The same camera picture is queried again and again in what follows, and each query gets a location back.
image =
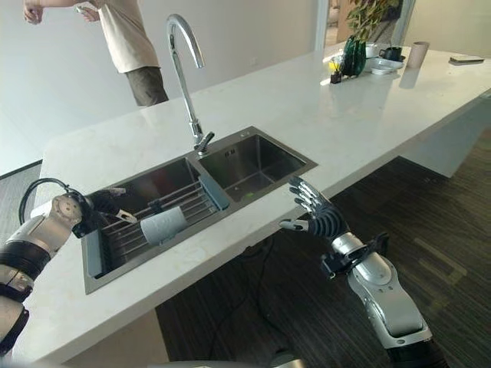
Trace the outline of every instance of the dark wood floor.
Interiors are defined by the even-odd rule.
[[[363,240],[390,233],[388,257],[452,367],[491,366],[489,302],[491,131],[452,179],[396,159],[335,196]],[[388,359],[344,278],[319,268],[323,241],[280,231],[265,264],[260,304],[308,367],[386,367]],[[249,250],[157,308],[171,360],[267,364],[288,346],[258,313],[255,286],[270,244]]]

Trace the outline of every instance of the white countertop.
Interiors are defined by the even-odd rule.
[[[490,60],[455,67],[447,63],[450,55],[429,51],[412,89],[400,87],[404,69],[321,86],[322,54],[308,54],[201,90],[193,101],[203,129],[217,138],[253,125],[315,161],[318,167],[303,177],[332,196],[491,88]],[[172,100],[53,140],[41,177],[89,193],[191,147],[183,101]],[[42,186],[36,202],[60,193]],[[14,357],[68,360],[275,232],[279,219],[299,214],[283,186],[89,295],[81,241],[70,237],[25,302],[31,318]]]

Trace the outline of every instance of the robotic arm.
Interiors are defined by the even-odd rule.
[[[24,222],[28,195],[43,182],[56,182],[66,193],[35,209]],[[34,281],[73,232],[82,238],[97,228],[98,212],[127,222],[137,220],[114,204],[112,196],[125,189],[107,189],[84,197],[56,179],[39,179],[25,193],[19,208],[21,227],[0,246],[0,357],[12,349],[28,322],[29,312],[22,303],[31,294]]]
[[[6,354],[26,325],[29,313],[22,303],[34,281],[83,218],[75,194],[54,197],[50,210],[25,222],[0,248],[0,356]]]
[[[432,339],[427,323],[409,294],[400,286],[394,265],[375,249],[387,242],[381,235],[364,245],[341,213],[317,189],[295,177],[290,191],[311,220],[284,220],[283,228],[329,239],[333,252],[322,258],[331,278],[347,274],[351,289],[362,300],[368,318],[395,367],[448,367]]]

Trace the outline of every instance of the black mug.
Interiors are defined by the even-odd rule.
[[[381,52],[378,55],[384,59],[400,61],[401,52],[402,52],[402,48],[393,47],[393,48],[386,48],[385,50],[381,50]]]

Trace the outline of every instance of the person's arm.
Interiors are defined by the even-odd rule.
[[[24,0],[24,19],[33,25],[42,21],[44,8],[68,8],[86,0]]]
[[[85,21],[100,21],[99,17],[99,12],[97,10],[93,10],[91,8],[83,7],[81,8],[83,13],[82,16],[84,17]]]

